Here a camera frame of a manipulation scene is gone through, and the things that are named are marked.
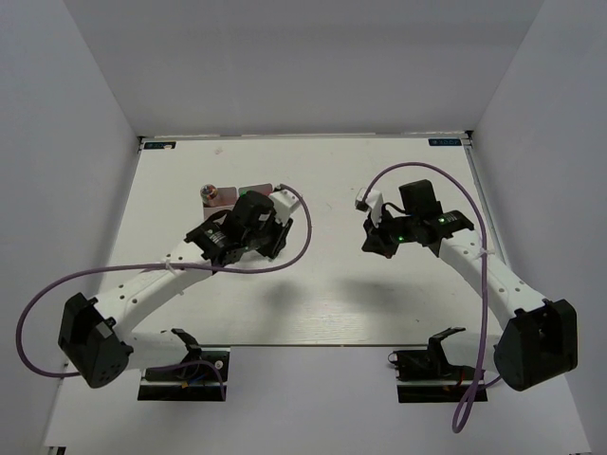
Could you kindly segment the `pink crayon tube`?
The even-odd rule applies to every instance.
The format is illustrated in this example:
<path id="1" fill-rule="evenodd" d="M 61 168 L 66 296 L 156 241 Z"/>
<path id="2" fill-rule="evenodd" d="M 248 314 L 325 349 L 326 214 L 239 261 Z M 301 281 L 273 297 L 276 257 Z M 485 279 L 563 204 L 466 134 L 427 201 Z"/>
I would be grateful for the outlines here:
<path id="1" fill-rule="evenodd" d="M 219 191 L 212 184 L 205 184 L 200 189 L 200 197 L 205 208 L 216 207 L 219 201 Z"/>

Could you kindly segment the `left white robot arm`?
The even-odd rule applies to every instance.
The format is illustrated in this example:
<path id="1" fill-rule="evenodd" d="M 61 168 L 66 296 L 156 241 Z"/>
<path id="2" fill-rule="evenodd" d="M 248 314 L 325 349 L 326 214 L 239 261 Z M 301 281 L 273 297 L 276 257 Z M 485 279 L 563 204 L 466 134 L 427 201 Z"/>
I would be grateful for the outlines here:
<path id="1" fill-rule="evenodd" d="M 92 389 L 126 370 L 148 367 L 168 365 L 178 377 L 192 377 L 201 358 L 192 336 L 181 329 L 138 333 L 136 327 L 217 268 L 236 264 L 251 251 L 275 259 L 300 205 L 287 189 L 243 192 L 231 208 L 215 209 L 189 231 L 156 269 L 146 268 L 92 298 L 71 297 L 64 305 L 59 347 Z"/>

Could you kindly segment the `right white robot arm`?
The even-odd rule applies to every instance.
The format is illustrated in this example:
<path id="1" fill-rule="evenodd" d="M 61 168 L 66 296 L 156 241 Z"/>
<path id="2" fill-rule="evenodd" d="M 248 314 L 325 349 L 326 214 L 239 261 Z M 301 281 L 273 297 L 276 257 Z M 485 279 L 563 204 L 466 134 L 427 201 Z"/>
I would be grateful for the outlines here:
<path id="1" fill-rule="evenodd" d="M 579 344 L 573 305 L 549 300 L 489 253 L 471 220 L 459 210 L 442 209 L 429 180 L 403 185 L 399 192 L 403 207 L 393 216 L 380 191 L 359 191 L 355 207 L 367 215 L 363 251 L 390 259 L 407 243 L 428 248 L 487 298 L 487 310 L 502 329 L 498 336 L 481 336 L 456 327 L 430 337 L 425 375 L 448 378 L 474 365 L 480 346 L 484 370 L 500 375 L 515 391 L 575 370 Z"/>

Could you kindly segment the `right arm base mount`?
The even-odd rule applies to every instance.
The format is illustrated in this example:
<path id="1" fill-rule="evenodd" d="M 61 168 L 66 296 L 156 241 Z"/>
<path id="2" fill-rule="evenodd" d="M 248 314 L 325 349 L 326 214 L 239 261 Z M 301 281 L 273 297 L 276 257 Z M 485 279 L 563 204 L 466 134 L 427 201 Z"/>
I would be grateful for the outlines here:
<path id="1" fill-rule="evenodd" d="M 392 351 L 387 361 L 395 369 L 399 404 L 457 403 L 474 377 L 473 367 L 441 364 L 427 347 Z"/>

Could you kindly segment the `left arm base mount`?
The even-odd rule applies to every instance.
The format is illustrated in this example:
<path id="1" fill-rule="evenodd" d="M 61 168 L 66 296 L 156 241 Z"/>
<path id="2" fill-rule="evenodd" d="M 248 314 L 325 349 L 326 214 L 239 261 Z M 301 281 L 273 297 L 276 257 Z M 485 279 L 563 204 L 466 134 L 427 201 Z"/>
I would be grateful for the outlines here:
<path id="1" fill-rule="evenodd" d="M 146 370 L 139 381 L 138 401 L 223 402 L 229 381 L 230 348 L 203 349 L 200 364 L 170 371 Z"/>

